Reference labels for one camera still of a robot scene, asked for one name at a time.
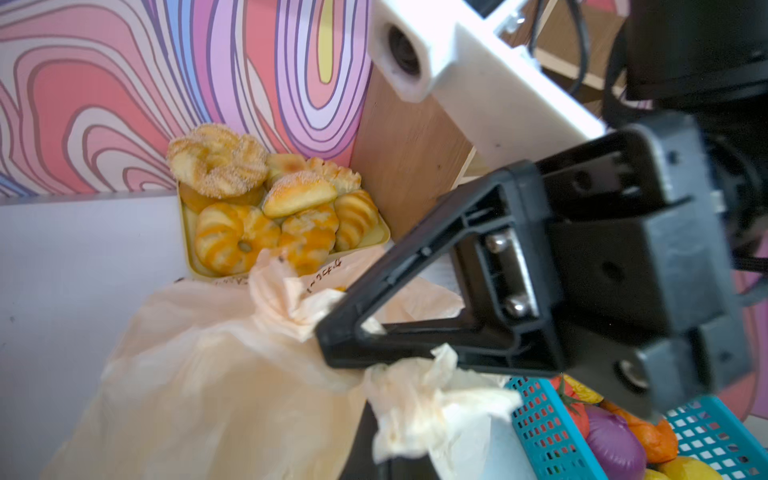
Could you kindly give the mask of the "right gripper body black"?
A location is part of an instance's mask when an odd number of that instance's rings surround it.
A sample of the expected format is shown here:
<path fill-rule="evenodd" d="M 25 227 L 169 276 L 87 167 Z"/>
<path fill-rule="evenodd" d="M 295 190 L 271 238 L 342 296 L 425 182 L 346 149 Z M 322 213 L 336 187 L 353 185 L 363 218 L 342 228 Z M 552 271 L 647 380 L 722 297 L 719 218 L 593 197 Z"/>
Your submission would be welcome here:
<path fill-rule="evenodd" d="M 569 373 L 654 420 L 753 368 L 767 296 L 767 5 L 634 1 L 606 136 L 539 163 Z"/>

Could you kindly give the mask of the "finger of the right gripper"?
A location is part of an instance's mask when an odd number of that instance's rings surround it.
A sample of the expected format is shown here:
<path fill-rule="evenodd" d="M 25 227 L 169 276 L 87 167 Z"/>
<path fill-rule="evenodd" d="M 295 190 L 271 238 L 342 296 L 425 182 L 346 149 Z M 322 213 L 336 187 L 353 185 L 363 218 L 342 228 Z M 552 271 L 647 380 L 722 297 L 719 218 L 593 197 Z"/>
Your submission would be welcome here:
<path fill-rule="evenodd" d="M 364 369 L 450 346 L 462 368 L 548 377 L 567 356 L 563 299 L 536 166 L 523 161 L 444 195 L 318 324 L 333 368 Z"/>

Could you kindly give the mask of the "translucent beige plastic bag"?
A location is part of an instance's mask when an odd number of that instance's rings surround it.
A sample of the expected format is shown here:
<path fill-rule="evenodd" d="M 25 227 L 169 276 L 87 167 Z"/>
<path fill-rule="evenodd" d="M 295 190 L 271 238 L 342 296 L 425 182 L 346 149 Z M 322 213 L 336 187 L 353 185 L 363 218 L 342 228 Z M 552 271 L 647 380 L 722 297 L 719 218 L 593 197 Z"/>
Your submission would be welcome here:
<path fill-rule="evenodd" d="M 478 478 L 492 421 L 522 404 L 501 376 L 461 369 L 448 344 L 363 370 L 323 358 L 319 321 L 383 254 L 299 276 L 264 253 L 246 280 L 156 292 L 42 477 L 372 479 L 425 459 L 442 479 Z"/>

